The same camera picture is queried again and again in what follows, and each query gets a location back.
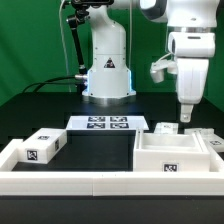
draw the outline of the green backdrop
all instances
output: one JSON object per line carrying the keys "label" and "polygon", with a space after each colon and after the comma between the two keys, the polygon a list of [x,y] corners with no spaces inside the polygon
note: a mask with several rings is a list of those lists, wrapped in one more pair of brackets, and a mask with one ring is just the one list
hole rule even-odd
{"label": "green backdrop", "polygon": [[[65,76],[58,11],[61,0],[1,0],[0,3],[0,105],[20,93],[26,86],[58,76]],[[74,10],[63,10],[64,21]],[[112,19],[129,33],[129,10],[110,10]],[[77,60],[68,25],[64,22],[66,47],[71,74],[76,74]],[[89,24],[79,28],[84,59],[92,63]],[[175,79],[154,84],[149,75],[153,61],[165,54],[166,25],[146,20],[138,9],[133,10],[133,48],[131,70],[137,92],[173,92]],[[210,61],[205,97],[224,111],[224,12],[218,16],[216,55]],[[42,91],[69,91],[68,87],[47,86]]]}

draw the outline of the small white box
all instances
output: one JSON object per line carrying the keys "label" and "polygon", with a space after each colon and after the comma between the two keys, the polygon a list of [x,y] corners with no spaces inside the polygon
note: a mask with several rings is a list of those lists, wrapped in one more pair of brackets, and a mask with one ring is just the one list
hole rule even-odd
{"label": "small white box", "polygon": [[41,128],[18,147],[18,161],[47,164],[66,143],[66,130]]}
{"label": "small white box", "polygon": [[200,133],[149,134],[136,131],[134,171],[188,172],[210,169],[210,153]]}
{"label": "small white box", "polygon": [[178,123],[157,123],[154,134],[178,134],[178,126]]}
{"label": "small white box", "polygon": [[201,133],[202,138],[206,140],[216,152],[224,152],[224,139],[216,135],[213,128],[189,128],[184,130],[184,134],[190,134],[196,131]]}

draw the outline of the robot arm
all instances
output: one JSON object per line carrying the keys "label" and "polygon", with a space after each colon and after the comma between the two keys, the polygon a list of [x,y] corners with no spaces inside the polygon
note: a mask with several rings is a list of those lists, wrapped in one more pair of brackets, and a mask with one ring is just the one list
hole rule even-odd
{"label": "robot arm", "polygon": [[161,81],[161,69],[177,74],[177,94],[182,122],[191,120],[193,105],[200,102],[209,58],[215,53],[216,11],[219,0],[140,0],[143,14],[156,22],[168,22],[167,50],[171,61],[152,65],[152,75]]}
{"label": "robot arm", "polygon": [[73,8],[75,8],[75,15],[71,15],[67,18],[67,23],[69,24],[72,36],[74,39],[77,59],[79,62],[79,72],[82,74],[78,75],[79,79],[83,79],[86,77],[87,69],[84,65],[82,50],[79,42],[77,28],[79,25],[85,23],[87,19],[89,19],[89,12],[87,11],[90,7],[99,8],[103,5],[111,5],[114,3],[114,0],[71,0],[64,1],[64,7],[66,5],[71,4]]}
{"label": "robot arm", "polygon": [[81,56],[77,44],[77,26],[90,23],[92,30],[93,64],[81,78],[85,78],[86,88],[82,91],[85,101],[108,105],[122,104],[132,100],[136,92],[132,89],[131,71],[126,66],[126,32],[107,14],[107,6],[127,8],[130,0],[72,0],[75,15],[69,17],[77,55]]}

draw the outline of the black tabletop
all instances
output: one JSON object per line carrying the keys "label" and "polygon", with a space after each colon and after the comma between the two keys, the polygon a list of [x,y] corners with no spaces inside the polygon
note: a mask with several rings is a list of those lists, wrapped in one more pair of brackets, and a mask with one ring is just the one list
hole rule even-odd
{"label": "black tabletop", "polygon": [[[179,123],[179,133],[185,128],[214,128],[215,133],[224,138],[224,113],[203,99],[194,107],[192,120],[188,124],[179,122],[180,104],[174,93],[138,93],[136,101],[120,106],[103,107],[83,103],[76,93],[24,93],[13,97],[0,107],[0,149],[11,139],[26,139],[39,128],[65,128],[71,115],[115,116],[142,115],[149,132],[153,132],[157,122]],[[46,166],[18,164],[14,171],[74,171],[74,170],[122,170],[132,169],[131,152],[133,132],[117,134],[119,147],[124,148],[122,158],[115,163],[80,163],[74,166],[68,158],[75,143],[85,146],[89,138],[110,139],[107,134],[86,134],[70,132],[68,148],[58,154]],[[224,198],[214,196],[129,196],[129,197],[56,197],[56,196],[7,196],[0,197],[1,223],[223,223]]]}

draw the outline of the triangle warning sticker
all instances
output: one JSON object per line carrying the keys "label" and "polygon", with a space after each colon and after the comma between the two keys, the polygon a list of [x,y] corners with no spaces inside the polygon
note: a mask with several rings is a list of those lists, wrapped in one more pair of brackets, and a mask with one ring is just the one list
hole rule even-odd
{"label": "triangle warning sticker", "polygon": [[108,59],[107,63],[104,65],[104,68],[115,68],[115,65],[111,58]]}

